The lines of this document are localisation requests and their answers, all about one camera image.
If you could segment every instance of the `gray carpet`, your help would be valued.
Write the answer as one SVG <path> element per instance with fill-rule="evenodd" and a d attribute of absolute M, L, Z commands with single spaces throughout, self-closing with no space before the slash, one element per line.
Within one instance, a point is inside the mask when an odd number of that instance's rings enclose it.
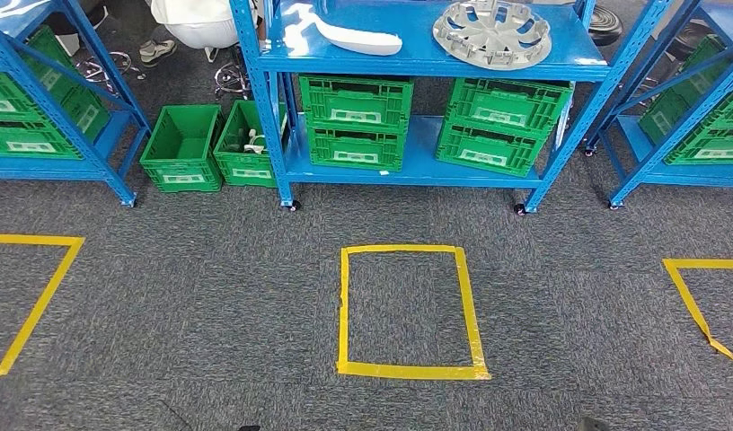
<path fill-rule="evenodd" d="M 101 27 L 108 48 L 149 37 L 135 3 Z M 627 27 L 644 4 L 600 3 Z M 212 102 L 213 69 L 180 47 L 130 83 L 155 119 L 164 104 Z M 441 113 L 448 83 L 419 80 L 412 110 Z M 99 184 L 0 182 L 0 233 L 86 237 L 0 380 L 0 430 L 564 431 L 590 416 L 733 431 L 733 362 L 660 262 L 733 259 L 733 189 L 642 187 L 610 212 L 601 152 L 576 154 L 524 218 L 516 190 L 302 185 L 305 210 L 288 214 L 275 190 L 162 194 L 139 166 L 128 181 L 133 210 Z M 386 242 L 464 247 L 491 380 L 336 373 L 340 248 Z M 0 245 L 0 357 L 62 255 Z M 470 364 L 449 256 L 357 255 L 350 269 L 351 360 Z M 733 271 L 682 274 L 733 348 Z"/>

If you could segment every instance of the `person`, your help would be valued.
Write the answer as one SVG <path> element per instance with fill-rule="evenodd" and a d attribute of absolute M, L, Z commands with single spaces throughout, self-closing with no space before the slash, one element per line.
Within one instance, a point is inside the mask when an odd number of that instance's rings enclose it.
<path fill-rule="evenodd" d="M 145 0 L 147 7 L 152 6 L 152 0 Z M 168 30 L 161 24 L 152 32 L 149 40 L 139 46 L 139 56 L 142 59 L 142 65 L 145 67 L 155 67 L 160 60 L 166 58 L 176 52 L 176 41 L 172 39 L 162 39 L 159 34 L 168 33 Z"/>

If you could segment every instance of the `caster wheel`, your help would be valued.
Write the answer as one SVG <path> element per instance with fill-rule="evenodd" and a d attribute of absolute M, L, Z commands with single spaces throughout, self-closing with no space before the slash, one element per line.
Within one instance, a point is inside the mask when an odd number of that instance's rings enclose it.
<path fill-rule="evenodd" d="M 300 210 L 300 207 L 301 207 L 300 202 L 298 202 L 296 200 L 293 201 L 293 205 L 291 205 L 291 206 L 285 206 L 285 208 L 287 209 L 287 211 L 289 211 L 291 213 L 294 213 L 295 211 Z"/>

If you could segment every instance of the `yellow tape square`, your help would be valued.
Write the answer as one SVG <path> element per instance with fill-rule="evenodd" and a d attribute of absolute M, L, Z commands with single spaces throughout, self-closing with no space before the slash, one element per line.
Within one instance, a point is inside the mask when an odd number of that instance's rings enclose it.
<path fill-rule="evenodd" d="M 348 280 L 349 255 L 355 253 L 380 253 L 391 251 L 413 251 L 431 253 L 453 253 L 456 261 L 456 272 L 459 278 L 459 287 L 462 291 L 462 307 L 464 309 L 464 324 L 467 329 L 467 338 L 470 342 L 472 355 L 471 366 L 411 366 L 385 365 L 351 362 L 348 360 Z M 415 379 L 415 380 L 489 380 L 490 374 L 485 365 L 481 334 L 478 330 L 478 320 L 475 317 L 475 305 L 472 300 L 470 274 L 467 270 L 467 258 L 464 249 L 450 245 L 414 245 L 414 244 L 386 244 L 362 245 L 345 247 L 340 252 L 340 335 L 338 352 L 338 373 L 364 375 L 369 377 L 383 377 L 388 379 Z"/>
<path fill-rule="evenodd" d="M 681 277 L 681 272 L 679 272 L 679 269 L 733 269 L 733 259 L 663 259 L 663 265 L 666 266 L 668 274 L 671 276 L 674 284 L 676 284 L 678 293 L 684 300 L 686 309 L 692 315 L 692 318 L 697 323 L 697 326 L 700 327 L 702 333 L 705 334 L 708 343 L 733 361 L 733 352 L 722 345 L 711 334 L 711 329 L 708 327 L 708 322 L 705 321 L 705 316 L 702 315 L 700 307 L 697 306 L 692 293 L 689 292 L 689 288 Z"/>
<path fill-rule="evenodd" d="M 73 237 L 73 236 L 38 236 L 38 235 L 2 235 L 0 234 L 0 244 L 25 244 L 25 245 L 57 245 L 67 247 L 65 257 L 59 263 L 57 270 L 54 275 L 44 287 L 44 290 L 39 296 L 39 300 L 33 305 L 31 313 L 28 314 L 28 318 L 17 331 L 17 335 L 10 347 L 7 349 L 2 361 L 0 362 L 0 377 L 7 374 L 12 368 L 14 361 L 17 360 L 17 356 L 20 355 L 22 348 L 25 346 L 28 337 L 31 336 L 33 329 L 36 328 L 36 324 L 39 322 L 41 315 L 49 304 L 49 300 L 52 299 L 52 295 L 57 290 L 62 279 L 65 277 L 65 273 L 70 268 L 70 264 L 75 260 L 75 256 L 78 255 L 78 251 L 81 249 L 81 245 L 84 244 L 84 238 Z"/>

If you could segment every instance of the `sneaker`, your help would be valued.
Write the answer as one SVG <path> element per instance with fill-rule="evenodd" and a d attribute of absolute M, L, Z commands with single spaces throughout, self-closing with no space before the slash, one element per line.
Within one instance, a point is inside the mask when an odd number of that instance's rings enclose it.
<path fill-rule="evenodd" d="M 145 67 L 157 66 L 161 58 L 166 58 L 174 52 L 176 52 L 176 42 L 173 40 L 164 40 L 161 43 L 148 40 L 139 47 L 139 56 L 142 57 L 142 64 Z"/>

